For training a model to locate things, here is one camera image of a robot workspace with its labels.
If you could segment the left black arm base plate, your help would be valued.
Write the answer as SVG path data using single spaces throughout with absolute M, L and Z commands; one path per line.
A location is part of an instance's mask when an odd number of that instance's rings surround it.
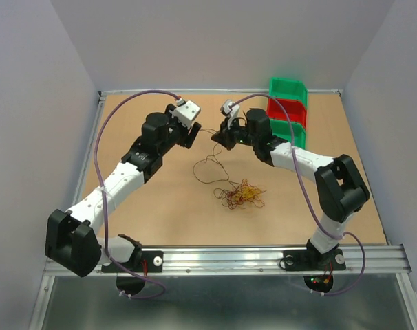
M 137 273 L 161 273 L 164 253 L 161 250 L 139 250 L 134 252 L 123 267 Z

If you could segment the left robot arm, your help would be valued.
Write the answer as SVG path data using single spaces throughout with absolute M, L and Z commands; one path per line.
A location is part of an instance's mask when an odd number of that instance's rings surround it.
M 159 170 L 172 147 L 192 146 L 201 128 L 195 121 L 199 114 L 188 105 L 150 113 L 140 137 L 103 184 L 68 210 L 56 209 L 49 216 L 45 255 L 80 277 L 112 261 L 127 271 L 136 270 L 142 256 L 137 241 L 123 234 L 104 239 L 96 234 L 109 225 L 109 215 Z

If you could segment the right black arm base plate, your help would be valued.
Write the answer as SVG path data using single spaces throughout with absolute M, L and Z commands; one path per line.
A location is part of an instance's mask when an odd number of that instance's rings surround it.
M 340 249 L 320 254 L 307 249 L 285 250 L 279 261 L 280 266 L 289 272 L 313 272 L 333 269 L 346 269 L 345 258 Z

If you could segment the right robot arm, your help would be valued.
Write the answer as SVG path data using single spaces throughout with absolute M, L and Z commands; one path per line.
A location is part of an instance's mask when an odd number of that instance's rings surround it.
M 276 168 L 290 170 L 299 180 L 315 183 L 322 209 L 318 228 L 306 244 L 306 250 L 288 257 L 292 270 L 314 270 L 333 261 L 345 227 L 352 216 L 370 199 L 370 192 L 361 174 L 348 155 L 318 155 L 277 137 L 270 127 L 270 118 L 263 109 L 250 109 L 241 125 L 237 111 L 225 108 L 224 121 L 211 138 L 231 150 L 236 144 L 250 146 L 257 159 Z

